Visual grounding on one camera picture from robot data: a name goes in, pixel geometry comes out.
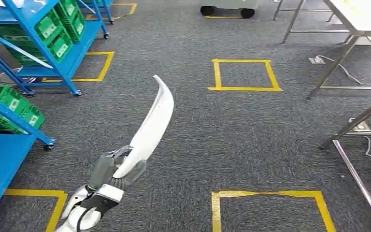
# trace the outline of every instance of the white cable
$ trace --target white cable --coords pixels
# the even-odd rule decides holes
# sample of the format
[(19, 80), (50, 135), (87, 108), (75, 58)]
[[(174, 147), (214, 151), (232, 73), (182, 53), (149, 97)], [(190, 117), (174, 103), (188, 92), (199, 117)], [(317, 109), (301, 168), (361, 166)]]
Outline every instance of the white cable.
[(365, 154), (371, 157), (371, 154), (369, 154), (369, 152), (371, 151), (371, 139), (367, 136), (364, 137), (368, 139), (368, 150), (366, 150)]
[[(332, 62), (335, 62), (335, 60), (333, 60), (331, 58), (328, 58), (328, 57), (325, 57), (325, 56), (321, 56), (321, 55), (318, 55), (315, 58), (319, 58), (319, 59), (325, 58), (327, 60), (330, 60)], [(371, 86), (371, 83), (362, 83), (358, 79), (354, 78), (351, 74), (349, 74), (348, 70), (344, 66), (342, 66), (341, 64), (339, 64), (339, 67), (341, 67), (343, 69), (343, 71), (345, 72), (346, 76), (348, 76), (349, 78), (351, 78), (352, 80), (354, 80), (356, 83), (358, 83), (360, 85), (370, 85)]]

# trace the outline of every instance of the white curved object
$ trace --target white curved object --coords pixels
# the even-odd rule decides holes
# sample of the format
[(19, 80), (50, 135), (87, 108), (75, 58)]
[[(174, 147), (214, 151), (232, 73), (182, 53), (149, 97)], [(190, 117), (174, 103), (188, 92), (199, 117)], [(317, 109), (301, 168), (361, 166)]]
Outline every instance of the white curved object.
[(159, 84), (158, 94), (145, 120), (130, 142), (132, 151), (114, 173), (114, 178), (124, 177), (139, 161), (147, 160), (169, 124), (174, 109), (173, 96), (159, 76), (153, 77)]
[[(17, 8), (22, 8), (23, 3), (25, 2), (25, 0), (12, 0), (12, 1), (14, 2), (15, 6)], [(5, 7), (5, 4), (3, 3), (2, 0), (0, 0), (0, 6), (1, 7)]]

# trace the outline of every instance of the blue shelving unit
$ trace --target blue shelving unit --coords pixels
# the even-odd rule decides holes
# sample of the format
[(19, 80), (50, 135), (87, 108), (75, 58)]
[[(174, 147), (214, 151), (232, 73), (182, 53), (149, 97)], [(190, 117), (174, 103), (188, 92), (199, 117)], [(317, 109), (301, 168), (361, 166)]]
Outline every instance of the blue shelving unit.
[(38, 129), (31, 126), (20, 116), (0, 102), (0, 114), (28, 134), (0, 134), (0, 199), (30, 151), (36, 139), (42, 141), (46, 148), (51, 148), (55, 140), (50, 139)]
[[(100, 3), (98, 3), (98, 7), (104, 10), (104, 11), (101, 11), (100, 13), (106, 14), (107, 19), (109, 20), (110, 24), (114, 23), (114, 19), (112, 17), (112, 14), (110, 13), (110, 7), (112, 6), (112, 4), (113, 4), (113, 0), (101, 0)], [(79, 7), (85, 7), (85, 6), (82, 3), (79, 3)]]
[[(96, 20), (86, 21), (87, 26), (83, 31), (82, 38), (79, 43), (74, 44), (73, 48), (63, 59), (58, 62), (49, 49), (43, 44), (39, 35), (36, 33), (34, 26), (58, 3), (58, 0), (26, 0), (22, 8), (17, 8), (11, 0), (2, 0), (6, 7), (0, 7), (0, 24), (19, 24), (30, 39), (35, 43), (39, 51), (45, 56), (47, 62), (43, 62), (31, 54), (23, 51), (12, 43), (0, 37), (0, 43), (10, 47), (32, 60), (40, 63), (42, 66), (25, 66), (19, 72), (14, 72), (9, 66), (0, 58), (0, 69), (5, 72), (26, 95), (33, 95), (34, 91), (29, 88), (32, 86), (65, 86), (71, 94), (81, 95), (81, 91), (76, 88), (71, 81), (75, 71), (79, 67), (84, 55), (88, 51), (90, 45), (95, 39), (99, 29), (102, 29), (105, 39), (109, 38), (106, 26), (103, 22), (99, 7), (92, 0), (89, 10), (94, 14)], [(58, 77), (62, 82), (60, 83), (24, 83), (22, 77)]]

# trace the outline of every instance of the stainless steel table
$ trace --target stainless steel table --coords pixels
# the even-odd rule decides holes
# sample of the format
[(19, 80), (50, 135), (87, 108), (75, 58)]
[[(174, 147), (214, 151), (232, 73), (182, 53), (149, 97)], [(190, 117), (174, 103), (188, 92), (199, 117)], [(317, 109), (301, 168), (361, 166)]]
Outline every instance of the stainless steel table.
[(363, 184), (360, 176), (357, 174), (355, 168), (353, 167), (351, 161), (349, 160), (348, 156), (344, 152), (341, 144), (339, 143), (339, 139), (342, 136), (371, 136), (371, 132), (350, 132), (352, 128), (357, 126), (359, 123), (363, 122), (365, 119), (371, 116), (371, 107), (367, 109), (365, 112), (361, 113), (358, 117), (356, 117), (352, 122), (345, 125), (342, 129), (336, 132), (333, 136), (329, 139), (325, 140), (322, 145), (320, 146), (321, 149), (327, 148), (331, 143), (333, 143), (338, 150), (340, 156), (342, 157), (343, 161), (346, 164), (346, 167), (350, 171), (351, 175), (355, 179), (357, 185), (359, 186), (360, 190), (362, 191), (363, 195), (365, 196), (366, 200), (368, 201), (369, 205), (371, 206), (371, 194), (369, 193), (366, 186)]
[(371, 90), (371, 86), (325, 86), (324, 83), (336, 70), (339, 64), (346, 58), (354, 47), (359, 37), (366, 37), (371, 42), (371, 0), (324, 0), (326, 5), (332, 12), (343, 22), (348, 30), (310, 30), (310, 31), (293, 31), (292, 27), (301, 11), (305, 0), (300, 0), (297, 10), (292, 17), (289, 28), (283, 39), (283, 43), (287, 40), (290, 33), (331, 33), (331, 32), (349, 32), (348, 43), (344, 47), (340, 57), (332, 64), (328, 73), (323, 76), (316, 87), (312, 89), (308, 95), (308, 99), (312, 98), (320, 89), (364, 89)]

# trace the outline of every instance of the white table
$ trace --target white table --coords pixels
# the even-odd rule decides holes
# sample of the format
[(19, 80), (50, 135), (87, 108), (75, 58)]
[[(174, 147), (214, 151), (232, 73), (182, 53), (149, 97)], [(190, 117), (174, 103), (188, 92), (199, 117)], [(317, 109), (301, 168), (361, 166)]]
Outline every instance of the white table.
[(371, 0), (324, 0), (326, 5), (332, 12), (343, 22), (348, 30), (292, 30), (292, 27), (298, 17), (299, 12), (305, 0), (300, 0), (298, 7), (292, 17), (291, 23), (284, 36), (284, 43), (291, 33), (342, 33), (349, 32), (347, 45), (336, 62), (332, 64), (328, 73), (323, 76), (316, 87), (312, 89), (308, 95), (308, 99), (312, 98), (320, 89), (364, 89), (371, 90), (371, 86), (325, 86), (324, 83), (336, 70), (339, 64), (346, 58), (349, 52), (354, 47), (359, 37), (366, 37), (371, 42)]

